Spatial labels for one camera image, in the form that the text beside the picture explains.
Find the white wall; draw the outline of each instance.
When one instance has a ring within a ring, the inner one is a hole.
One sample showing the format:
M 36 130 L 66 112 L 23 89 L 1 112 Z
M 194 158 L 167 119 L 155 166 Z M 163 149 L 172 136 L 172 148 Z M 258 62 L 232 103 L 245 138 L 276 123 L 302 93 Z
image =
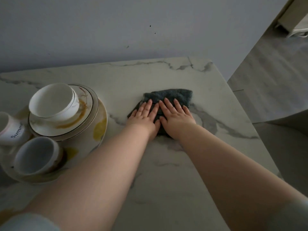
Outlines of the white wall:
M 0 71 L 195 55 L 227 80 L 286 2 L 0 0 Z

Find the white cup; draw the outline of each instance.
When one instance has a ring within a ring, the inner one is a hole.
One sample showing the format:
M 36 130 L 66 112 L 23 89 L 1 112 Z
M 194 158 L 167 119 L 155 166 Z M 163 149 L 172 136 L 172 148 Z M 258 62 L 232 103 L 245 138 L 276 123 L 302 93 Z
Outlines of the white cup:
M 31 133 L 25 124 L 10 116 L 8 113 L 0 112 L 0 144 L 20 145 L 27 141 Z
M 17 152 L 14 169 L 21 175 L 51 172 L 61 162 L 63 148 L 48 137 L 37 137 L 26 142 Z
M 53 83 L 41 88 L 29 102 L 32 114 L 51 122 L 68 120 L 78 109 L 78 95 L 65 83 Z

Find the table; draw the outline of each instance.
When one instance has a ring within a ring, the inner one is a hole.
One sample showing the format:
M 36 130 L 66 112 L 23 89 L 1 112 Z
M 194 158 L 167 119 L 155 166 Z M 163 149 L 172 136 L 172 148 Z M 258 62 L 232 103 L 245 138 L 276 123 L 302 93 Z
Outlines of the table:
M 78 83 L 92 88 L 108 112 L 104 141 L 121 131 L 126 115 L 143 93 L 190 89 L 191 112 L 199 124 L 272 173 L 279 173 L 241 105 L 209 59 L 162 58 L 26 70 L 2 73 L 0 81 L 1 110 L 10 114 L 26 105 L 37 89 L 50 83 Z M 22 183 L 2 187 L 0 218 L 22 209 L 42 187 Z M 180 145 L 157 137 L 146 148 L 113 230 L 229 229 Z

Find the finger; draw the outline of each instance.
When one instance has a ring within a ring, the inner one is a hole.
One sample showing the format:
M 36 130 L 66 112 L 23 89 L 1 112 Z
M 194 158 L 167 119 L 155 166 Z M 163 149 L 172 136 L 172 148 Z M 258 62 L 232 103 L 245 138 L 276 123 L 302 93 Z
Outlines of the finger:
M 142 111 L 142 116 L 144 116 L 145 118 L 148 117 L 151 106 L 152 106 L 152 99 L 149 99 L 144 107 L 144 110 Z
M 183 105 L 183 110 L 184 110 L 185 114 L 192 117 L 192 114 L 190 113 L 189 109 L 185 105 Z
M 160 116 L 159 120 L 160 120 L 161 124 L 163 125 L 163 127 L 165 128 L 168 124 L 167 120 L 163 116 Z
M 154 125 L 155 125 L 155 132 L 156 132 L 155 135 L 157 135 L 157 132 L 159 131 L 159 128 L 160 128 L 160 121 L 159 121 L 159 120 L 156 120 L 156 122 L 154 123 Z
M 138 111 L 136 113 L 136 117 L 140 117 L 141 116 L 142 111 L 143 111 L 144 107 L 146 106 L 146 104 L 147 104 L 146 102 L 142 103 L 142 105 L 139 107 L 139 109 L 138 109 Z
M 165 98 L 164 101 L 165 101 L 167 108 L 170 110 L 171 113 L 177 113 L 177 110 L 175 109 L 175 107 L 173 107 L 173 105 L 170 103 L 170 101 L 167 98 Z
M 152 122 L 154 121 L 154 119 L 157 115 L 158 109 L 159 109 L 159 103 L 156 103 L 154 108 L 152 109 L 152 111 L 150 112 L 150 114 L 148 116 Z
M 135 109 L 135 110 L 132 112 L 132 114 L 130 115 L 129 118 L 133 118 L 134 116 L 136 116 L 136 113 L 137 113 L 137 110 Z
M 185 113 L 177 99 L 174 99 L 174 106 L 179 113 Z
M 171 115 L 170 110 L 165 106 L 164 102 L 161 100 L 159 101 L 159 106 L 161 110 L 163 111 L 164 115 L 168 118 Z

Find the plate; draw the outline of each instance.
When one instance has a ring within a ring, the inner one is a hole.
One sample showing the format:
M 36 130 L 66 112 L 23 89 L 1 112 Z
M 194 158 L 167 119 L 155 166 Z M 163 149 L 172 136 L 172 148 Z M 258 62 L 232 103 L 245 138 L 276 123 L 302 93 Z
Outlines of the plate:
M 94 120 L 98 111 L 98 97 L 96 93 L 84 86 L 70 85 L 79 97 L 79 110 L 65 122 L 48 122 L 32 113 L 29 114 L 28 122 L 30 131 L 35 136 L 47 136 L 55 141 L 63 141 L 82 132 Z
M 15 117 L 23 119 L 27 122 L 29 115 L 28 107 L 21 110 Z M 1 146 L 2 154 L 0 155 L 0 165 L 3 170 L 14 180 L 29 184 L 41 184 L 56 180 L 67 169 L 74 167 L 91 151 L 96 149 L 102 142 L 107 129 L 107 111 L 101 100 L 98 101 L 98 112 L 90 125 L 78 135 L 72 138 L 59 142 L 59 145 L 64 148 L 64 159 L 61 162 L 62 167 L 57 170 L 43 174 L 22 176 L 18 174 L 13 167 L 13 161 L 21 146 L 3 147 Z

